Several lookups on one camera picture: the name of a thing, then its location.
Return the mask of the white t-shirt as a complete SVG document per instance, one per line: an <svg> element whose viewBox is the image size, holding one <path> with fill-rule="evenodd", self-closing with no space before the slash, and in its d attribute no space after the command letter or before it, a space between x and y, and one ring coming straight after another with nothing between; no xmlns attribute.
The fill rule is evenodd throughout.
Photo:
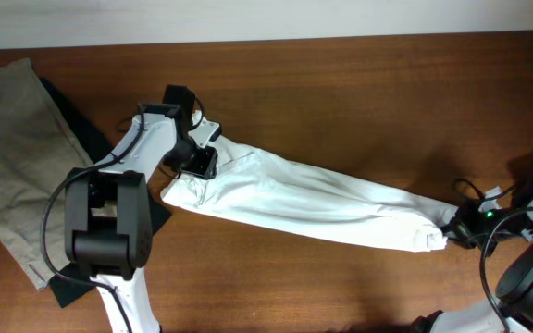
<svg viewBox="0 0 533 333"><path fill-rule="evenodd" d="M407 252L442 250L454 205L292 162L225 137L217 175L182 175L164 203L207 216L340 243Z"/></svg>

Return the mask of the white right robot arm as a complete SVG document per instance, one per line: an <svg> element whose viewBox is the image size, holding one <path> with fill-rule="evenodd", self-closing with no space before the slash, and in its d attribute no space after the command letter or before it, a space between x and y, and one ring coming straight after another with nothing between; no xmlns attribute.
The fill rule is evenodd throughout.
<svg viewBox="0 0 533 333"><path fill-rule="evenodd" d="M487 207L497 195L478 193L456 211L443 231L457 245L480 250L479 277L485 300L457 312L418 317L415 333L533 332L533 175L520 186L507 189L507 208ZM501 241L523 238L528 247L505 270L495 289L490 288L486 263Z"/></svg>

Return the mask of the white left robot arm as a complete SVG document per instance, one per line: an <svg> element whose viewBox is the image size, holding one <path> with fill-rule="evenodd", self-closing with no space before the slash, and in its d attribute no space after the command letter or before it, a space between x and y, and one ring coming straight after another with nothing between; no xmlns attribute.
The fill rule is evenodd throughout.
<svg viewBox="0 0 533 333"><path fill-rule="evenodd" d="M159 104L141 104L119 144L65 186L65 252L97 288L115 332L159 332L145 283L153 228L148 182L159 166L208 180L221 133L198 97L168 85Z"/></svg>

